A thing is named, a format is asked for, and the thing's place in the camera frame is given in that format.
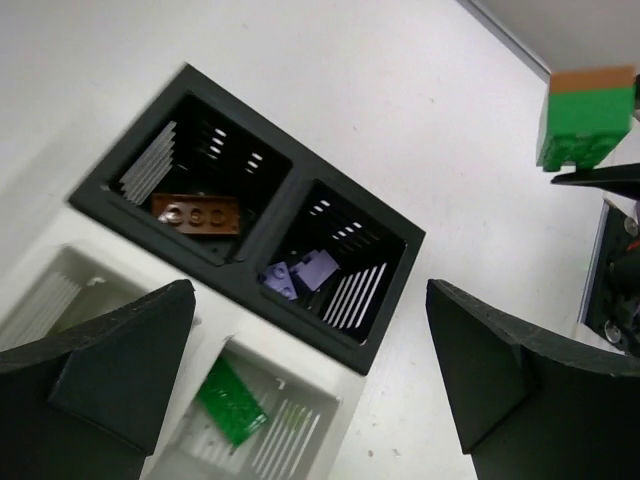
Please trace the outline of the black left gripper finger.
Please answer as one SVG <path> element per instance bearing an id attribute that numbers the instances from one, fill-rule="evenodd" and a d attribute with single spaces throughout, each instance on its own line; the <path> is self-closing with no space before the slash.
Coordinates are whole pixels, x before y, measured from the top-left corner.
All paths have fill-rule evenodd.
<path id="1" fill-rule="evenodd" d="M 173 281 L 1 354 L 4 479 L 137 479 L 156 448 L 196 300 Z"/>

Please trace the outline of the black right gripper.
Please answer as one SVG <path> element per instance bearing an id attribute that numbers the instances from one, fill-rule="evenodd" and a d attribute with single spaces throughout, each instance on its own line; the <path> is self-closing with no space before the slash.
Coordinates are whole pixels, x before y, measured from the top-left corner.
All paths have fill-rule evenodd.
<path id="1" fill-rule="evenodd" d="M 638 193 L 638 163 L 554 185 Z M 480 479 L 636 479 L 639 361 L 502 312 L 431 279 L 426 313 L 457 435 Z M 639 354 L 639 225 L 605 204 L 580 322 Z"/>

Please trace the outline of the green lego plate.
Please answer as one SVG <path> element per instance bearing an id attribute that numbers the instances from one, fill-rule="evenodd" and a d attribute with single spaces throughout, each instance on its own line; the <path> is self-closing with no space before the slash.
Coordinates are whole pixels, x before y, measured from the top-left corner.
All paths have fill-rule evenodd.
<path id="1" fill-rule="evenodd" d="M 268 416 L 223 357 L 216 360 L 197 398 L 225 439 L 237 448 L 267 423 Z"/>

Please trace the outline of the brown and green lego stack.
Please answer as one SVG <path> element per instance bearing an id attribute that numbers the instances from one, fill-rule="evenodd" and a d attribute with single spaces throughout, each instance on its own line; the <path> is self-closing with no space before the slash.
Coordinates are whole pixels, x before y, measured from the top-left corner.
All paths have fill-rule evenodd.
<path id="1" fill-rule="evenodd" d="M 542 105 L 536 165 L 597 167 L 631 131 L 636 67 L 606 66 L 550 75 Z"/>

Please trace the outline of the brown lego plate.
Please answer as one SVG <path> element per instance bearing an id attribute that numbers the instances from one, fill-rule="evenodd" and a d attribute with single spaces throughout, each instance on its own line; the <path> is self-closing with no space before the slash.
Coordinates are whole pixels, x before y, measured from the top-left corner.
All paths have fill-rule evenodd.
<path id="1" fill-rule="evenodd" d="M 240 233 L 240 209 L 234 197 L 155 193 L 151 195 L 151 214 L 185 235 Z"/>

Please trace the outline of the purple lego pieces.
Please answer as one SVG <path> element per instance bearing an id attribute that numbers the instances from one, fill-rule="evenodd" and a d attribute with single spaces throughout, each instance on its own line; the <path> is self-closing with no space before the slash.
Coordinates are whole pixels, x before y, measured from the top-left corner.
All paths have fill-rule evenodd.
<path id="1" fill-rule="evenodd" d="M 262 284 L 287 300 L 296 300 L 299 292 L 316 292 L 337 271 L 339 264 L 326 250 L 312 250 L 299 262 L 269 265 L 262 274 Z"/>

